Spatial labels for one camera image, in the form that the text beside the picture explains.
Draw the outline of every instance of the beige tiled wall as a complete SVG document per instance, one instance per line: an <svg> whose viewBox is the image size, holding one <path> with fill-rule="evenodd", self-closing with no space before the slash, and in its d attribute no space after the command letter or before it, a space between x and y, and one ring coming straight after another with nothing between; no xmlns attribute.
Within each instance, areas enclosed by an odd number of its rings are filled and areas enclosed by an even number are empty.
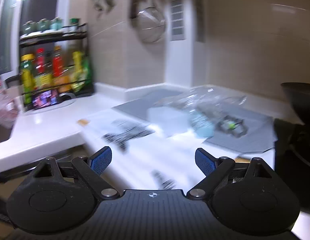
<svg viewBox="0 0 310 240"><path fill-rule="evenodd" d="M207 82L285 99L310 83L310 0L207 0Z"/></svg>
<svg viewBox="0 0 310 240"><path fill-rule="evenodd" d="M161 8L163 0L156 0ZM164 81L165 41L142 43L129 20L131 0L117 0L110 12L88 6L89 43L95 81L124 88ZM141 2L140 8L150 6Z"/></svg>

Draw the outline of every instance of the gray cutting board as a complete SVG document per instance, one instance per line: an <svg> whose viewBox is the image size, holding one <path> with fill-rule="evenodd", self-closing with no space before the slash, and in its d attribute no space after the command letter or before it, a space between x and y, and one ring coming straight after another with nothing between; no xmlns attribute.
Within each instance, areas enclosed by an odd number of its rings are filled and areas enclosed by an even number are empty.
<svg viewBox="0 0 310 240"><path fill-rule="evenodd" d="M181 94L179 91L158 89L142 98L115 106L114 108L148 121L147 109L151 108L162 98L179 94ZM236 138L216 131L215 135L212 138L206 139L204 143L213 143L244 154L258 154L274 148L274 141L277 138L273 129L274 120L272 117L229 104L224 104L223 109L229 115L244 120L244 124L249 128L247 134Z"/></svg>

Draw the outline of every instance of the kitchen counter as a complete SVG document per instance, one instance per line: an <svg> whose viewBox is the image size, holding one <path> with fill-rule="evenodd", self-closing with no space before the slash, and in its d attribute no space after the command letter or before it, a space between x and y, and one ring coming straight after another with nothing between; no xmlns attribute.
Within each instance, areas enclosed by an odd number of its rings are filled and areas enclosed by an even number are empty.
<svg viewBox="0 0 310 240"><path fill-rule="evenodd" d="M111 178L111 184L119 191L130 189L161 189L161 184L154 176L160 173L164 181L174 182L175 188L188 190L199 183L205 175L195 164L195 151L203 148L216 158L227 156L235 159L239 155L243 158L263 158L274 168L274 149L260 154L241 154L214 144L204 143L205 139L189 130L167 138L154 124L126 114L118 109L107 109L96 114L83 117L85 125L80 126L81 136L91 154L105 145L112 149L113 159L103 175ZM144 123L154 130L144 137L138 137L125 142L125 150L116 143L103 138L105 134L120 134L123 131L116 128L116 123Z"/></svg>
<svg viewBox="0 0 310 240"><path fill-rule="evenodd" d="M119 104L118 100L95 94L58 109L20 113L10 139L0 143L0 172L83 145L76 121Z"/></svg>

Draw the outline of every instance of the black pot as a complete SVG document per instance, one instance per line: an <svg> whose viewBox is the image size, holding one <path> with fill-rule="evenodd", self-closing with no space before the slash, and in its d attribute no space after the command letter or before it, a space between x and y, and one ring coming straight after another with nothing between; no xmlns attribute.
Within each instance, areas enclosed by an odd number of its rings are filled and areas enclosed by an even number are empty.
<svg viewBox="0 0 310 240"><path fill-rule="evenodd" d="M290 82L281 86L295 113L310 131L310 84Z"/></svg>

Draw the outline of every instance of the hanging strainer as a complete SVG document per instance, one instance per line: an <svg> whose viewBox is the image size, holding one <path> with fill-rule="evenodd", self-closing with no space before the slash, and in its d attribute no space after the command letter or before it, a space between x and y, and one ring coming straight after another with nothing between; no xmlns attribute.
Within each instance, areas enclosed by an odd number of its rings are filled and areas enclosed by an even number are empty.
<svg viewBox="0 0 310 240"><path fill-rule="evenodd" d="M140 39L145 43L158 41L165 32L166 21L161 12L151 0L151 6L140 11L137 15L137 31Z"/></svg>

